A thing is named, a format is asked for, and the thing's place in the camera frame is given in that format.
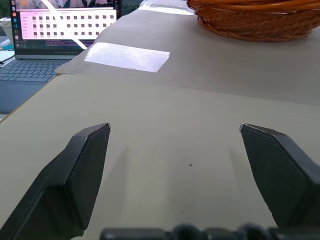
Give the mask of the brown wicker basket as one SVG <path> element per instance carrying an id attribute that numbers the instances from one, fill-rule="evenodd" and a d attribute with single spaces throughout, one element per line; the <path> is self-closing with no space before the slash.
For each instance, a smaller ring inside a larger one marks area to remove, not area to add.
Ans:
<path id="1" fill-rule="evenodd" d="M 320 27 L 320 0 L 186 0 L 198 22 L 225 38 L 287 42 Z"/>

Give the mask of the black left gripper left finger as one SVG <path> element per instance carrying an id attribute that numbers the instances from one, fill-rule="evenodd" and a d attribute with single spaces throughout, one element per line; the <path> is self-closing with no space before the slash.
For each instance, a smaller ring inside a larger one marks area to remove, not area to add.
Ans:
<path id="1" fill-rule="evenodd" d="M 111 126 L 82 129 L 38 174 L 0 240 L 72 240 L 88 228 L 100 189 Z"/>

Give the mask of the grey open laptop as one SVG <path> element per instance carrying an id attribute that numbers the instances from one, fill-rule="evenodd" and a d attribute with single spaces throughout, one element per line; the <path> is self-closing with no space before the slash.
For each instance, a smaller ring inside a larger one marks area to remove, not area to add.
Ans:
<path id="1" fill-rule="evenodd" d="M 0 0 L 0 113 L 10 113 L 117 21 L 118 0 Z"/>

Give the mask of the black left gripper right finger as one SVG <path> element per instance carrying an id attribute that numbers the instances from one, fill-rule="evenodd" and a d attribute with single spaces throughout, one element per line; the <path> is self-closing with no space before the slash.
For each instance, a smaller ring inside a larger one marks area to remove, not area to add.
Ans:
<path id="1" fill-rule="evenodd" d="M 243 123 L 254 181 L 278 227 L 320 227 L 320 165 L 288 135 Z"/>

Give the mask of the white tape patch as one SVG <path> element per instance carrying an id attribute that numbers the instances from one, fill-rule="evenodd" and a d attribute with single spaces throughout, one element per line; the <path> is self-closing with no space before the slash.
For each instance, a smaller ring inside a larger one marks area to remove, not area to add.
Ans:
<path id="1" fill-rule="evenodd" d="M 84 60 L 117 68 L 157 73 L 169 57 L 168 51 L 97 42 L 88 50 Z"/>

